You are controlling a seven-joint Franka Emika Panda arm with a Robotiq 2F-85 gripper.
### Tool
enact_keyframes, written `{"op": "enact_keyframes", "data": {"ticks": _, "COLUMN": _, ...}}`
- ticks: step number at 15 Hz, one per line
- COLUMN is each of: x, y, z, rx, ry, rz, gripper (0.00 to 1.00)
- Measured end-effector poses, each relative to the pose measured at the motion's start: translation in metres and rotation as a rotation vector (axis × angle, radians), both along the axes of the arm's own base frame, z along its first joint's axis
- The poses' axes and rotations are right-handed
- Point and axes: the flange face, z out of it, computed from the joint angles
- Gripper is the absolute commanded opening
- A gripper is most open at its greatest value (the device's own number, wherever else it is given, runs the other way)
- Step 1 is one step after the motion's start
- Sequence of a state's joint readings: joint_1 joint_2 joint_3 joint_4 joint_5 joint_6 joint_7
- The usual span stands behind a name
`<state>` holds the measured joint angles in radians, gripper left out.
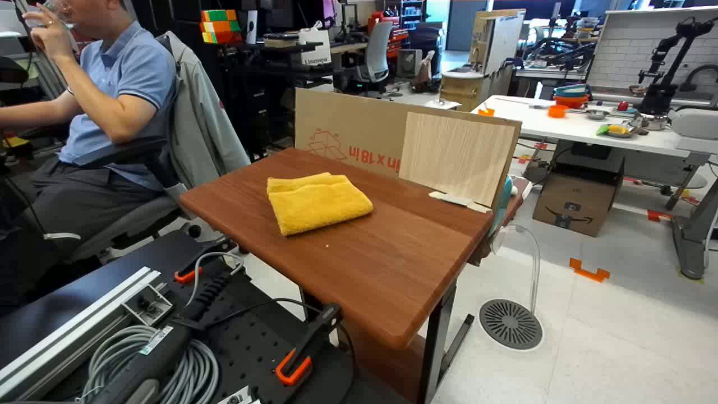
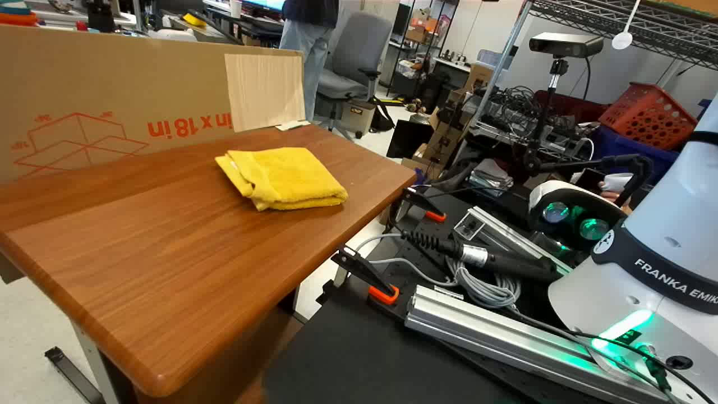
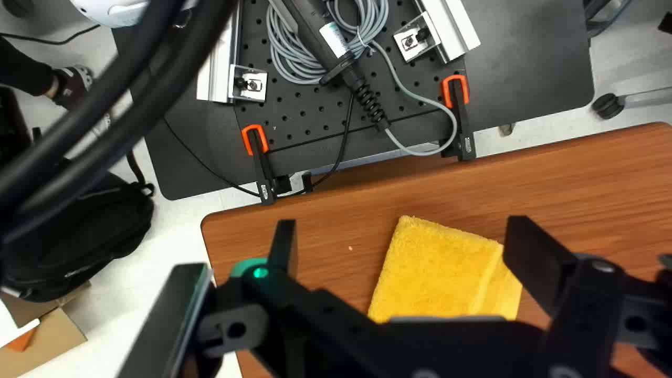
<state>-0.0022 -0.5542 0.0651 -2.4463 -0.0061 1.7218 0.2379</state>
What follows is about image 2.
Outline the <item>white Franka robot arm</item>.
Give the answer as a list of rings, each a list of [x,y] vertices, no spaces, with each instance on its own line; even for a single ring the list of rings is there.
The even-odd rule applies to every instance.
[[[549,288],[561,324],[682,404],[718,402],[718,98],[673,167]]]

